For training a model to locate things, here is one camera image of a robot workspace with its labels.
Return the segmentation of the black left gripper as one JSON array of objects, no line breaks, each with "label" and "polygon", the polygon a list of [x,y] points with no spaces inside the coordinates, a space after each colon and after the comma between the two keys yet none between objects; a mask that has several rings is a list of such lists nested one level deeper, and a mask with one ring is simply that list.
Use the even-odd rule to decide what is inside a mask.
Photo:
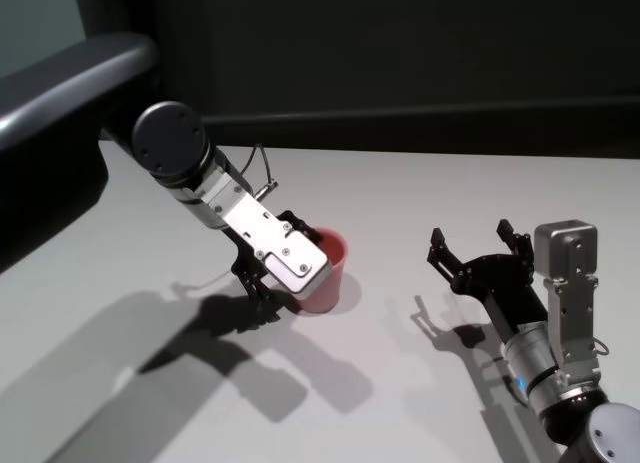
[{"label": "black left gripper", "polygon": [[[298,218],[291,210],[280,213],[277,218],[288,223],[293,230],[303,233],[318,246],[323,241],[322,234]],[[237,248],[237,257],[231,271],[242,282],[258,317],[277,317],[277,312],[290,300],[290,295],[281,290],[268,288],[262,279],[267,271],[262,262],[256,258],[252,247],[236,233],[230,234],[231,241]]]}]

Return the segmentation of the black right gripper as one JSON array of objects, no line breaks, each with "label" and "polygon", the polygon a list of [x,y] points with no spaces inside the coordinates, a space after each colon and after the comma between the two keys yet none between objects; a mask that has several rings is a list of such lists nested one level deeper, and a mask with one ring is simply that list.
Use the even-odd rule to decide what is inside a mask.
[{"label": "black right gripper", "polygon": [[427,262],[454,293],[478,300],[503,343],[521,325],[547,320],[547,310],[532,288],[534,250],[531,236],[514,231],[501,219],[497,234],[511,255],[491,254],[461,262],[448,248],[441,229],[432,230]]}]

